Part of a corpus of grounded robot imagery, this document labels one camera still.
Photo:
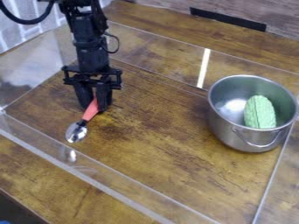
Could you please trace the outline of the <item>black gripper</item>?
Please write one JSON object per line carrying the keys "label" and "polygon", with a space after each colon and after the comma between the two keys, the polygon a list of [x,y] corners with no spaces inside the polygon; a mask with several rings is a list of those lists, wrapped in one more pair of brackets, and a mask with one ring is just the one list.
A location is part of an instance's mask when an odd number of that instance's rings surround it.
{"label": "black gripper", "polygon": [[96,87],[97,110],[104,112],[112,103],[112,89],[120,89],[121,71],[109,66],[108,42],[101,40],[96,45],[76,44],[77,62],[65,66],[64,83],[72,85],[78,105],[85,109],[93,100],[92,88]]}

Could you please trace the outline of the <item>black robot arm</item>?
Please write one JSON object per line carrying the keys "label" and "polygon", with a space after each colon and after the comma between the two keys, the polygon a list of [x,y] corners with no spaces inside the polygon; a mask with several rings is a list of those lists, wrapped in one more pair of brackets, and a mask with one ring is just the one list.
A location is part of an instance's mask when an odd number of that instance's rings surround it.
{"label": "black robot arm", "polygon": [[106,36],[108,19],[98,0],[53,0],[64,14],[76,48],[77,64],[64,66],[64,84],[72,85],[80,106],[85,109],[93,100],[104,112],[112,103],[112,91],[121,88],[122,71],[109,66]]}

